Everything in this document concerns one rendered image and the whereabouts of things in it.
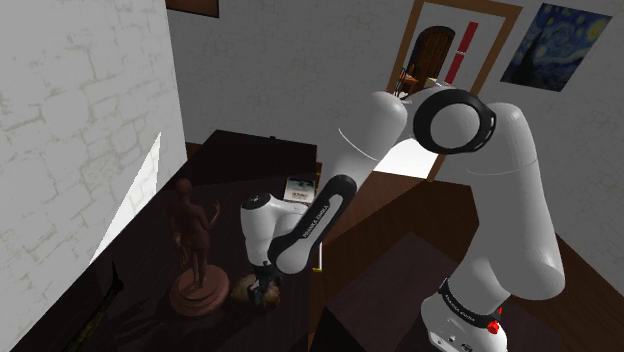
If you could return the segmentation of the blue night sky painting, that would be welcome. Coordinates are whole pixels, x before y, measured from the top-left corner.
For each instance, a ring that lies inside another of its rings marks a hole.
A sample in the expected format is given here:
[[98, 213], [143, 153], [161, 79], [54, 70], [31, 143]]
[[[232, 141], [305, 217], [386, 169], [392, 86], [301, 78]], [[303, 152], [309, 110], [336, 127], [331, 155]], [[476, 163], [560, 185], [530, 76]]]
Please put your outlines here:
[[608, 15], [542, 4], [501, 81], [562, 91], [610, 21]]

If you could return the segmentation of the brown human figure statue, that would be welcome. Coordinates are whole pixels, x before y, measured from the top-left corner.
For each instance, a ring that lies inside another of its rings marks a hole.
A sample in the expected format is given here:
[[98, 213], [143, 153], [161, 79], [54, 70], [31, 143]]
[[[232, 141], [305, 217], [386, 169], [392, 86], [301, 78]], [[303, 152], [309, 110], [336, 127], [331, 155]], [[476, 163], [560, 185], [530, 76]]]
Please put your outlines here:
[[169, 229], [181, 273], [173, 282], [169, 299], [180, 315], [199, 317], [218, 309], [230, 287], [226, 272], [207, 263], [210, 233], [220, 215], [220, 203], [214, 202], [215, 214], [208, 219], [204, 209], [191, 202], [193, 187], [186, 178], [175, 183], [178, 199], [167, 208]]

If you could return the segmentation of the dark robot stand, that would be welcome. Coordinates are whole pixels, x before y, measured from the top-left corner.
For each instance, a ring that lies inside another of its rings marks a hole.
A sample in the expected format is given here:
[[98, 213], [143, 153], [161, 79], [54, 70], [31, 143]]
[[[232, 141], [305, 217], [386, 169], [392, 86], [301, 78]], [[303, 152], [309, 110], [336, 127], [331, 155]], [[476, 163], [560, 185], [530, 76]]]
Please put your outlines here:
[[442, 307], [421, 313], [457, 263], [408, 233], [326, 305], [309, 352], [489, 352]]

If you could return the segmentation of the dark pointed plant-like object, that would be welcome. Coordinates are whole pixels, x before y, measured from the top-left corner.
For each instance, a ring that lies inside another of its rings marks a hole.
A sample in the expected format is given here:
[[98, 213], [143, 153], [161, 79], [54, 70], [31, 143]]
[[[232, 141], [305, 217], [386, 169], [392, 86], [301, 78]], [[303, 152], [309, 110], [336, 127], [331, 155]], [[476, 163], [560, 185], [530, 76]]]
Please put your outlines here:
[[92, 339], [94, 333], [100, 326], [104, 316], [110, 306], [124, 289], [124, 283], [120, 279], [116, 265], [111, 263], [112, 282], [102, 301], [96, 310], [89, 316], [80, 330], [71, 338], [61, 352], [84, 352], [85, 345]]

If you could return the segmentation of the dark wooden table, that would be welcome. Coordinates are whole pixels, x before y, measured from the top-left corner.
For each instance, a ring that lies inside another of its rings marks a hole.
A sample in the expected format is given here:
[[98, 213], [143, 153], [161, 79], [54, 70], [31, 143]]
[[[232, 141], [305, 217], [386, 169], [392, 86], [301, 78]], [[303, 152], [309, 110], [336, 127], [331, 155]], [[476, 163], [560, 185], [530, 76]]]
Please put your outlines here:
[[[281, 196], [287, 177], [193, 185], [192, 199], [207, 214], [213, 214], [214, 201], [221, 204], [208, 261], [230, 281], [251, 271], [241, 203], [260, 192]], [[112, 262], [124, 289], [84, 352], [308, 352], [308, 272], [285, 279], [281, 303], [272, 310], [232, 300], [203, 317], [173, 310], [169, 292], [181, 270], [166, 207], [175, 197], [170, 187], [159, 191], [10, 352], [61, 352], [104, 298]]]

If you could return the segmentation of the brown framed doorway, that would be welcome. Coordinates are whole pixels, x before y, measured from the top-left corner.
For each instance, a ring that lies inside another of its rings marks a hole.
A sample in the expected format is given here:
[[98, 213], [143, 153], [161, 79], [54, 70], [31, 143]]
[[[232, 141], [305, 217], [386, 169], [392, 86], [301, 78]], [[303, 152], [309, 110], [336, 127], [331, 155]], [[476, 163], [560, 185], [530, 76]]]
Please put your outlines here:
[[387, 91], [412, 98], [437, 83], [477, 95], [521, 11], [494, 0], [414, 0]]

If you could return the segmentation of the white box with picture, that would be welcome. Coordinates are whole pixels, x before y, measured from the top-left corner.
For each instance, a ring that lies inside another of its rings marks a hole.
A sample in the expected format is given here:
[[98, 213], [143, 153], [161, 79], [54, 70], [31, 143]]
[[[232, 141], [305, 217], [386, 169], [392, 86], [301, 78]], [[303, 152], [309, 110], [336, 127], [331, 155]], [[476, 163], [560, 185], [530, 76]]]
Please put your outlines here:
[[316, 196], [314, 181], [289, 177], [286, 180], [283, 200], [311, 204]]

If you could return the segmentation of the dark wooden chest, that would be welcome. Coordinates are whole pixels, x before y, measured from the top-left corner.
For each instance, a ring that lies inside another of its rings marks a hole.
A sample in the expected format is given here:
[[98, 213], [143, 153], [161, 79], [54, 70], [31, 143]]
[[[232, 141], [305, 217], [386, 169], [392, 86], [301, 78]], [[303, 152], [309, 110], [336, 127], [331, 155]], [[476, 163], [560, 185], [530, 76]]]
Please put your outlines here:
[[314, 175], [315, 145], [216, 130], [180, 169], [193, 185]]

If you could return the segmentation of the dark brown wall picture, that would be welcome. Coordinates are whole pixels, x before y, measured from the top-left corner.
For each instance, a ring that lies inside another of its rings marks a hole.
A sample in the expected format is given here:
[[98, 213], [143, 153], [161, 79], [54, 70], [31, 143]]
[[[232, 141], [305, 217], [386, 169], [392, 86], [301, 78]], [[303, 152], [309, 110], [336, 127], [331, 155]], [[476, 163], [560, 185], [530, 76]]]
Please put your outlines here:
[[219, 17], [219, 0], [165, 0], [169, 10], [202, 15], [207, 17]]

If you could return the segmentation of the tan round lumpy object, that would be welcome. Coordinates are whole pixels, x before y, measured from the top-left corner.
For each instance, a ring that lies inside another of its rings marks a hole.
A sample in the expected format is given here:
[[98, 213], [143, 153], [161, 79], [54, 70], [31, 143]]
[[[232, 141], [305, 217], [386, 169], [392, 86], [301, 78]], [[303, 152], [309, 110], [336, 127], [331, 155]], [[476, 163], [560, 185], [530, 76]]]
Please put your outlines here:
[[254, 274], [241, 278], [233, 287], [231, 298], [238, 302], [250, 303], [263, 308], [278, 306], [281, 302], [280, 288], [275, 280], [272, 280], [266, 289], [262, 289], [260, 281]]

